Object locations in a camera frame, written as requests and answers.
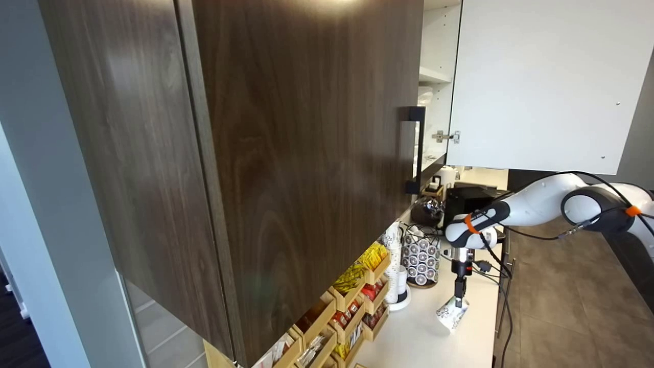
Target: dark wood grain panel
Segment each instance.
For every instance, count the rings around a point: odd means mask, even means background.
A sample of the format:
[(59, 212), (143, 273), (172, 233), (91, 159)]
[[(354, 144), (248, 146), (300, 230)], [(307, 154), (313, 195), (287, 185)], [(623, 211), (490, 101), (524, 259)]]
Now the dark wood grain panel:
[(117, 268), (233, 353), (173, 0), (41, 8)]
[(194, 1), (245, 363), (409, 204), (421, 6)]

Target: black cabinet handle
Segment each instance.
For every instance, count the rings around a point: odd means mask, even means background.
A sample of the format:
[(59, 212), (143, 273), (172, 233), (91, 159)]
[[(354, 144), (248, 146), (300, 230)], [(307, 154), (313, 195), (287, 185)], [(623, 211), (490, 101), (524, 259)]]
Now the black cabinet handle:
[(414, 179), (405, 181), (406, 194), (421, 194), (424, 183), (424, 140), (426, 140), (426, 108), (424, 106), (409, 106), (406, 121), (419, 124), (417, 132), (417, 174)]

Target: wall cabinet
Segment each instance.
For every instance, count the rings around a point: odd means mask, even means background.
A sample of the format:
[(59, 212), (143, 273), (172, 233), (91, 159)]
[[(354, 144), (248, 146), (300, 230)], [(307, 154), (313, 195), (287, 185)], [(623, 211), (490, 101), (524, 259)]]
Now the wall cabinet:
[(117, 268), (242, 363), (406, 208), (419, 0), (41, 9)]
[[(428, 4), (424, 59), (451, 32), (428, 32), (428, 14), (451, 1)], [(643, 0), (463, 1), (459, 53), (441, 49), (457, 57), (451, 110), (433, 108), (459, 132), (447, 164), (615, 174), (653, 57), (651, 14)]]

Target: wooden cabinet door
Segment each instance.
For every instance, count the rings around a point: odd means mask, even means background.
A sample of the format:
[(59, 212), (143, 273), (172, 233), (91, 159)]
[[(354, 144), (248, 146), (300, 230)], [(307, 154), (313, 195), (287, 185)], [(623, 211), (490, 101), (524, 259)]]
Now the wooden cabinet door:
[(647, 0), (468, 0), (447, 161), (615, 174), (654, 45)]
[(194, 1), (233, 271), (252, 363), (409, 205), (421, 0)]
[(173, 1), (41, 9), (117, 268), (233, 355)]

